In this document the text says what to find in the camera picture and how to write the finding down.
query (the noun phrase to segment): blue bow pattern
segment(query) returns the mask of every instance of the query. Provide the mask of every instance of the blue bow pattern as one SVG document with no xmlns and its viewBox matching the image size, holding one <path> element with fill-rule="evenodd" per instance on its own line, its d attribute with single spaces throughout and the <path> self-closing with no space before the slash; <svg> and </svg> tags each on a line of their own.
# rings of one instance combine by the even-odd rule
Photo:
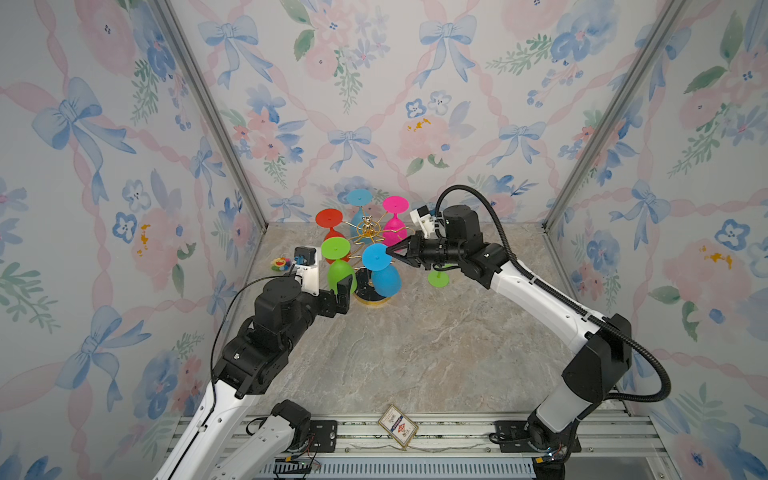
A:
<svg viewBox="0 0 768 480">
<path fill-rule="evenodd" d="M 298 218 L 309 223 L 311 215 L 305 214 L 300 208 L 304 208 L 304 197 L 301 195 L 293 195 L 291 198 L 276 198 L 270 197 L 266 199 L 272 207 L 283 208 L 283 218 L 279 219 L 279 222 L 284 222 L 290 218 L 291 214 L 296 214 Z"/>
<path fill-rule="evenodd" d="M 214 172 L 219 177 L 226 177 L 227 175 L 221 170 L 222 162 L 217 164 L 208 160 L 214 155 L 214 152 L 210 149 L 208 139 L 202 137 L 200 139 L 200 150 L 197 151 L 197 155 L 190 160 L 190 172 L 195 178 L 200 178 L 200 174 L 203 174 L 205 180 L 208 182 L 208 208 L 214 205 L 214 193 L 212 191 L 214 187 L 214 179 L 211 177 L 210 172 Z"/>
<path fill-rule="evenodd" d="M 117 338 L 107 340 L 107 337 L 118 329 L 121 323 L 123 323 L 123 319 L 114 308 L 106 305 L 99 307 L 91 320 L 91 335 L 85 337 L 80 351 L 70 356 L 64 362 L 64 366 L 61 367 L 61 371 L 56 379 L 57 386 L 67 390 L 74 390 L 85 381 L 85 377 L 88 376 L 88 370 L 91 368 L 91 361 L 93 361 L 97 367 L 112 377 L 112 383 L 107 391 L 108 412 L 112 411 L 115 400 L 123 399 L 118 389 L 118 383 L 114 379 L 118 375 L 120 362 L 111 353 L 96 353 L 96 350 L 99 348 L 115 349 L 122 346 L 136 345 L 152 336 L 151 333 L 141 332 L 141 328 L 144 326 L 144 321 L 141 320 L 126 333 Z"/>
<path fill-rule="evenodd" d="M 520 150 L 523 152 L 525 160 L 528 163 L 532 163 L 531 155 L 538 155 L 540 152 L 531 145 L 528 145 L 528 139 L 538 140 L 544 134 L 544 129 L 546 127 L 547 124 L 543 121 L 537 121 L 530 127 L 518 127 L 517 125 L 501 127 L 498 130 L 498 137 L 502 140 L 509 140 L 511 138 L 509 147 L 507 147 L 507 151 L 504 152 L 503 155 L 493 157 L 487 165 L 495 167 L 502 158 L 512 155 L 518 149 L 518 144 L 520 144 Z"/>
<path fill-rule="evenodd" d="M 640 33 L 637 34 L 637 39 L 634 41 L 634 46 L 637 48 L 643 48 L 648 40 L 648 34 L 653 25 L 645 25 L 640 29 Z M 664 51 L 667 53 L 667 57 L 670 60 L 674 60 L 683 50 L 683 47 L 688 43 L 690 39 L 690 28 L 681 28 L 674 32 L 670 37 L 669 42 L 664 47 Z M 667 82 L 664 80 L 664 71 L 662 70 L 661 57 L 656 61 L 654 70 L 650 74 L 650 85 L 648 87 L 648 101 L 654 97 L 656 87 L 666 87 Z"/>
<path fill-rule="evenodd" d="M 109 201 L 107 191 L 104 189 L 104 182 L 101 181 L 101 166 L 104 164 L 104 158 L 101 156 L 101 149 L 94 141 L 91 135 L 85 133 L 79 126 L 85 127 L 93 135 L 96 135 L 112 147 L 120 151 L 126 151 L 129 154 L 135 154 L 136 150 L 123 143 L 125 138 L 124 128 L 104 128 L 94 125 L 85 120 L 88 117 L 98 117 L 101 115 L 101 105 L 96 99 L 96 95 L 85 83 L 85 80 L 74 77 L 69 81 L 67 99 L 63 100 L 58 108 L 43 108 L 32 121 L 32 128 L 43 139 L 56 150 L 61 150 L 69 142 L 69 131 L 72 131 L 74 138 L 85 153 L 88 154 L 96 167 L 93 180 L 91 180 L 91 196 L 94 204 L 98 205 L 99 197 Z"/>
<path fill-rule="evenodd" d="M 642 180 L 635 182 L 634 187 L 632 187 L 632 197 L 639 200 L 639 202 L 632 207 L 632 210 L 629 210 L 625 214 L 621 212 L 609 212 L 609 214 L 611 215 L 611 221 L 620 218 L 634 220 L 640 215 L 640 220 L 637 222 L 637 229 L 634 231 L 634 249 L 637 250 L 640 240 L 643 240 L 643 243 L 648 245 L 646 225 L 648 214 L 650 214 L 650 219 L 654 223 L 659 223 L 667 218 L 667 215 L 672 211 L 672 207 L 668 201 L 656 198 L 656 195 L 650 191 L 648 184 Z"/>
<path fill-rule="evenodd" d="M 354 148 L 357 154 L 362 158 L 362 161 L 366 162 L 369 167 L 373 168 L 373 162 L 371 160 L 378 158 L 374 154 L 370 154 L 363 150 L 359 144 L 368 145 L 371 143 L 371 129 L 368 127 L 360 127 L 355 131 L 341 131 L 334 130 L 328 132 L 328 141 L 331 145 L 344 144 L 344 158 L 337 162 L 333 162 L 331 170 L 339 171 L 341 165 L 352 158 L 352 149 Z"/>
<path fill-rule="evenodd" d="M 240 51 L 242 56 L 245 57 L 246 61 L 258 74 L 268 81 L 272 81 L 270 74 L 266 72 L 268 68 L 272 68 L 272 64 L 258 58 L 241 44 L 241 42 L 249 45 L 259 44 L 259 34 L 256 31 L 256 24 L 253 23 L 251 17 L 243 15 L 238 17 L 234 23 L 222 25 L 218 25 L 216 22 L 203 22 L 197 26 L 197 29 L 200 30 L 200 35 L 203 35 L 203 40 L 211 47 L 215 47 L 222 41 L 224 42 L 224 49 L 227 51 L 227 60 L 230 62 L 230 68 L 219 75 L 217 84 L 224 85 L 227 88 L 230 87 L 232 72 L 240 68 L 238 51 Z"/>
<path fill-rule="evenodd" d="M 453 60 L 453 68 L 456 69 L 458 76 L 463 81 L 467 81 L 467 68 L 475 66 L 473 61 L 466 58 L 454 43 L 457 41 L 464 45 L 469 45 L 475 38 L 475 30 L 478 27 L 477 19 L 472 15 L 462 17 L 456 23 L 446 23 L 443 25 L 440 22 L 424 22 L 419 26 L 419 39 L 422 45 L 431 45 L 436 41 L 439 41 L 437 49 L 435 50 L 435 61 L 432 63 L 432 68 L 424 70 L 420 73 L 415 80 L 414 84 L 419 84 L 420 88 L 424 87 L 424 82 L 429 78 L 429 74 L 434 70 L 440 69 L 442 64 L 445 63 L 445 40 L 451 40 L 448 42 L 448 50 L 451 52 L 451 59 Z"/>
</svg>

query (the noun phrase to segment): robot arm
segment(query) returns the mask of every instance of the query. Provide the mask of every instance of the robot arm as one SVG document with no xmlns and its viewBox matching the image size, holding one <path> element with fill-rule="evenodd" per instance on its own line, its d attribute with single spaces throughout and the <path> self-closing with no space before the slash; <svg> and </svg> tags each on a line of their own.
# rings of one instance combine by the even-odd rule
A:
<svg viewBox="0 0 768 480">
<path fill-rule="evenodd" d="M 578 422 L 608 397 L 631 367 L 627 341 L 637 344 L 631 340 L 630 323 L 620 315 L 608 319 L 576 303 L 531 273 L 517 258 L 513 263 L 508 249 L 483 241 L 477 213 L 466 205 L 442 212 L 444 236 L 438 235 L 435 218 L 426 207 L 411 212 L 411 218 L 421 230 L 389 247 L 389 255 L 426 270 L 455 263 L 469 278 L 527 310 L 575 354 L 555 391 L 529 417 L 527 427 L 531 445 L 542 452 L 568 445 L 571 430 L 575 431 Z M 658 368 L 662 370 L 660 377 L 668 382 L 660 364 Z M 653 401 L 669 394 L 662 383 L 662 393 Z"/>
<path fill-rule="evenodd" d="M 296 276 L 268 282 L 254 302 L 254 315 L 222 349 L 203 401 L 154 480 L 250 480 L 281 452 L 308 445 L 310 413 L 285 400 L 246 443 L 219 462 L 224 446 L 288 364 L 315 317 L 349 310 L 352 276 L 338 283 L 338 293 L 321 290 L 319 249 L 298 247 L 295 258 Z"/>
</svg>

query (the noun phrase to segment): floral wallpaper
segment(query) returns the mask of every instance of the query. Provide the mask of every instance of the floral wallpaper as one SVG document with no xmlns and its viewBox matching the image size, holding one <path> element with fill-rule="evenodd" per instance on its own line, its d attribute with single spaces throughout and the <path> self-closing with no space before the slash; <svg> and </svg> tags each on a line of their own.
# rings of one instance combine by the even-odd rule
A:
<svg viewBox="0 0 768 480">
<path fill-rule="evenodd" d="M 550 232 L 579 299 L 670 373 L 631 406 L 686 480 L 768 478 L 766 109 L 768 2 L 692 0 Z M 634 355 L 623 390 L 658 386 Z"/>
<path fill-rule="evenodd" d="M 259 229 L 145 3 L 0 12 L 0 480 L 150 478 Z"/>
<path fill-rule="evenodd" d="M 270 220 L 353 214 L 353 188 L 383 211 L 469 183 L 535 222 L 664 0 L 171 4 Z"/>
</svg>

